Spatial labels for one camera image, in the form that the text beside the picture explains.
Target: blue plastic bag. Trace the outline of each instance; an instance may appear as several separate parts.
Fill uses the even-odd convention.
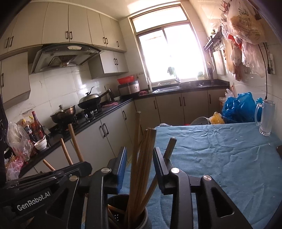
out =
[[[256,103],[262,103],[262,98],[257,99]],[[256,103],[251,92],[238,94],[237,98],[228,97],[222,109],[224,122],[254,122]],[[260,118],[261,110],[258,111],[258,120]]]

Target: pot lid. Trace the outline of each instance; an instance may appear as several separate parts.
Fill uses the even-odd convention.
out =
[[[73,108],[73,107],[75,107],[75,105],[70,106],[70,107],[64,107],[63,104],[61,104],[61,105],[59,105],[59,109],[56,110],[53,114],[51,114],[50,117],[53,116],[53,115],[56,115],[60,112],[65,112],[67,109],[70,109],[70,108]]]
[[[100,96],[100,95],[98,95],[98,94],[91,94],[92,88],[90,89],[90,92],[87,92],[87,93],[86,93],[86,96],[85,96],[85,97],[83,97],[83,98],[81,98],[81,99],[79,100],[79,103],[82,103],[82,102],[85,102],[85,101],[87,101],[87,100],[94,99],[94,98],[97,98],[97,97]]]

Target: red basket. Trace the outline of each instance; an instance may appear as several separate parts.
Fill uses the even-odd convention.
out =
[[[132,81],[134,81],[134,76],[127,76],[127,77],[123,77],[123,78],[118,79],[118,82],[120,84],[130,83]]]

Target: metal screw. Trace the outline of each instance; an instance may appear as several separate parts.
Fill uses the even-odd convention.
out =
[[[211,181],[212,180],[212,177],[210,175],[204,175],[204,179],[206,181]]]
[[[178,168],[172,168],[170,171],[172,173],[179,173],[179,169]]]
[[[77,180],[77,176],[72,175],[72,176],[70,176],[69,180],[70,181],[76,181]]]
[[[108,173],[109,171],[110,171],[110,169],[107,168],[107,167],[101,169],[102,173]]]

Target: blue tablecloth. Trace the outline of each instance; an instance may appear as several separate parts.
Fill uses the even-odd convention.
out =
[[[275,134],[266,137],[255,123],[157,127],[155,146],[164,153],[171,137],[177,143],[171,156],[174,167],[192,176],[211,175],[244,214],[254,229],[263,229],[282,200],[282,160]],[[150,185],[155,175],[152,163]],[[130,166],[121,193],[129,193]],[[194,225],[197,225],[193,198]],[[147,209],[153,229],[169,228],[172,195],[157,187]]]

